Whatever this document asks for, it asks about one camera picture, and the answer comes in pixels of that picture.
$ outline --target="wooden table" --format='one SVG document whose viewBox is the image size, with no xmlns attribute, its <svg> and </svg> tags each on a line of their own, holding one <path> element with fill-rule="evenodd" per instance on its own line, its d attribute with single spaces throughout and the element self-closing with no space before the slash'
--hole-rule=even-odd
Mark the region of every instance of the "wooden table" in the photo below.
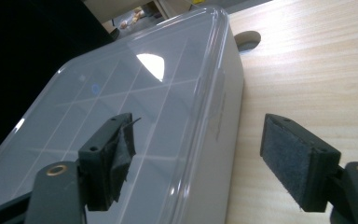
<svg viewBox="0 0 358 224">
<path fill-rule="evenodd" d="M 230 15 L 261 34 L 241 55 L 245 86 L 227 223 L 330 223 L 300 210 L 259 156 L 266 113 L 295 120 L 358 161 L 358 1 L 275 0 Z"/>
</svg>

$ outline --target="plastic storage box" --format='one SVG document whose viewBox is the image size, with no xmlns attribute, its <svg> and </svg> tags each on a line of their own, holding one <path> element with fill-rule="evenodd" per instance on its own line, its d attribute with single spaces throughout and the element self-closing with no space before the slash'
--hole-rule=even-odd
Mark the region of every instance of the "plastic storage box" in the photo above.
<svg viewBox="0 0 358 224">
<path fill-rule="evenodd" d="M 131 112 L 141 120 L 127 182 L 118 203 L 88 212 L 88 223 L 224 223 L 242 87 L 220 7 L 74 58 L 0 146 L 0 204 L 31 191 L 46 165 L 75 161 L 107 119 Z"/>
</svg>

